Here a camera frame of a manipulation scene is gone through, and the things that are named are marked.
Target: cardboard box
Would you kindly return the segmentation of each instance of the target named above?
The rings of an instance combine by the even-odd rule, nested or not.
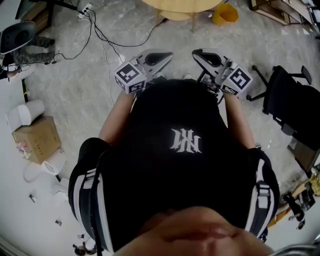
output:
[[[43,116],[31,125],[22,126],[12,133],[15,142],[26,143],[29,161],[41,165],[61,146],[61,141],[52,116]]]

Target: power strip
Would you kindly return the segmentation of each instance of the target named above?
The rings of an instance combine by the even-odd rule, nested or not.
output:
[[[82,13],[84,13],[85,11],[91,10],[93,7],[93,5],[91,3],[87,3],[86,6],[82,9]],[[86,15],[79,13],[78,17],[79,20],[83,19]]]

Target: wooden table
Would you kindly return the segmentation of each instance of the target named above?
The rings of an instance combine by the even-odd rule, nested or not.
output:
[[[222,0],[142,0],[156,8],[155,23],[159,23],[159,16],[173,21],[184,21],[192,18],[192,31],[196,30],[197,13],[217,6]]]

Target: gray floor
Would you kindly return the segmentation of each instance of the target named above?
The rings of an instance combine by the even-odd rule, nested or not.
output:
[[[79,9],[86,4],[80,1]],[[138,44],[144,41],[154,26],[154,9],[140,0],[92,0],[97,24],[110,40],[120,44]],[[197,30],[191,32],[191,21],[169,21],[156,28],[149,41],[140,47],[117,47],[125,59],[145,49],[162,48],[174,52],[172,62],[164,70],[168,78],[180,78],[191,73],[197,78],[201,68],[192,59],[191,52],[198,48],[219,48],[226,56],[246,67],[254,78],[249,89],[253,94],[264,90],[262,82],[250,69],[255,64],[263,74],[270,76],[273,66],[281,65],[291,73],[298,73],[305,65],[313,78],[313,86],[320,85],[320,53],[315,33],[308,26],[282,26],[249,10],[247,1],[230,0],[239,13],[237,23],[219,27],[212,24],[209,12],[197,17]],[[90,23],[78,21],[77,13],[65,8],[55,9],[53,24],[44,36],[56,39],[56,51],[74,57],[85,44]],[[119,66],[119,57],[103,43],[111,66],[111,94],[115,101],[120,89],[112,72]],[[52,115],[67,154],[67,163],[61,176],[68,178],[77,162],[81,144],[98,135],[112,108],[108,66],[100,40],[92,34],[83,53],[75,60],[63,60],[55,65],[38,65],[26,79],[32,99],[43,100],[46,114]],[[284,135],[271,116],[262,113],[262,100],[242,100],[255,139],[269,155],[281,183],[301,174],[299,166],[287,150],[290,137]],[[225,116],[224,104],[220,106]]]

